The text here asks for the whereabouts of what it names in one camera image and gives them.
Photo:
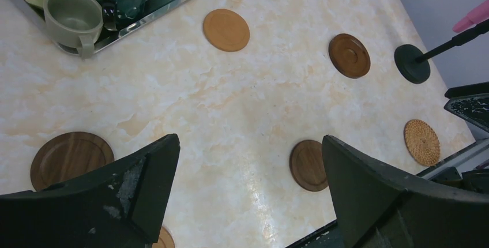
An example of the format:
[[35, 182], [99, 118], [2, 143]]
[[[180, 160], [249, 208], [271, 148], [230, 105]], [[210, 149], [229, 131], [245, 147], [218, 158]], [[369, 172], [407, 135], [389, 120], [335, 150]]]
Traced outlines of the light bamboo coaster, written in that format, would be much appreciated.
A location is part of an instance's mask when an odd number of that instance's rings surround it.
[[152, 248], [176, 248], [175, 242], [166, 228], [161, 228], [158, 241], [152, 245]]
[[245, 48], [250, 40], [247, 22], [236, 12], [216, 9], [204, 18], [203, 33], [207, 41], [217, 49], [235, 52]]

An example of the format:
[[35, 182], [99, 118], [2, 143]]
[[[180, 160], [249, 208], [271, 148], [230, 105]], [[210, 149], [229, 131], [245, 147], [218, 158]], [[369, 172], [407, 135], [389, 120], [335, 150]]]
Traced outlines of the woven rattan coaster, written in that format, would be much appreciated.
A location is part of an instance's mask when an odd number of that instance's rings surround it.
[[440, 142], [434, 129], [425, 121], [411, 119], [404, 126], [404, 141], [414, 160], [426, 167], [439, 162]]

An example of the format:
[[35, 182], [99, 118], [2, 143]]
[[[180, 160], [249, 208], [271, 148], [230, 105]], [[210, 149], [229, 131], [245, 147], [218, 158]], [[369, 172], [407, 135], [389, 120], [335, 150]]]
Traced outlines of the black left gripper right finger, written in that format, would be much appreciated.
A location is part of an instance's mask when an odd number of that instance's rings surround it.
[[346, 247], [488, 246], [488, 195], [423, 179], [331, 135], [322, 157]]

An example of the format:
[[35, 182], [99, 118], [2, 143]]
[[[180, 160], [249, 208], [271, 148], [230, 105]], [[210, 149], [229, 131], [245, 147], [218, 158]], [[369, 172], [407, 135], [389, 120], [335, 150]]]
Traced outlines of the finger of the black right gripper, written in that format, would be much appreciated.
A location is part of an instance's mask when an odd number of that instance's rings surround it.
[[444, 109], [488, 132], [488, 82], [449, 88]]

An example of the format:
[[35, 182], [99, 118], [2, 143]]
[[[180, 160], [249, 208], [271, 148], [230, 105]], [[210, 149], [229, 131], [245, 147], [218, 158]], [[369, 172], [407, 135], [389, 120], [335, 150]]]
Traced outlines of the brown saucer coaster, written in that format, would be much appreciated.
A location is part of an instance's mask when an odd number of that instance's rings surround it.
[[336, 35], [329, 43], [328, 53], [335, 68], [348, 78], [361, 78], [370, 71], [368, 51], [363, 43], [352, 35]]

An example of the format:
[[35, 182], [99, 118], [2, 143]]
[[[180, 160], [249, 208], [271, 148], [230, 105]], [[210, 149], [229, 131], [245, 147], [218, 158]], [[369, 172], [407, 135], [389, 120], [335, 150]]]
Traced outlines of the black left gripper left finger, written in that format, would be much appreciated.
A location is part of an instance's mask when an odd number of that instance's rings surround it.
[[1, 196], [2, 247], [151, 247], [178, 165], [168, 134], [82, 176]]

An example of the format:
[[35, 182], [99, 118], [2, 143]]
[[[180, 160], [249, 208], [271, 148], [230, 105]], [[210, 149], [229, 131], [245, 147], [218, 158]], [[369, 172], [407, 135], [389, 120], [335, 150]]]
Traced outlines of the dark walnut coaster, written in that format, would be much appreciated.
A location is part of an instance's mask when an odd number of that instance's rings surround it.
[[41, 191], [113, 161], [114, 153], [103, 138], [83, 131], [64, 133], [38, 150], [31, 164], [30, 178], [33, 188]]
[[318, 141], [299, 141], [289, 156], [289, 169], [295, 182], [307, 191], [318, 192], [329, 186]]

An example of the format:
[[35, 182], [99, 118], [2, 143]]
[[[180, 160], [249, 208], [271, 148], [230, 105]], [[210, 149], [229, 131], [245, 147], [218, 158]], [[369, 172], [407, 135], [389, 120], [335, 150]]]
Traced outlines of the dark walnut coaster front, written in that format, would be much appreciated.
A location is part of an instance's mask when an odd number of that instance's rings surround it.
[[289, 156], [289, 169], [295, 182], [307, 191], [318, 192], [329, 186], [318, 141], [299, 141]]

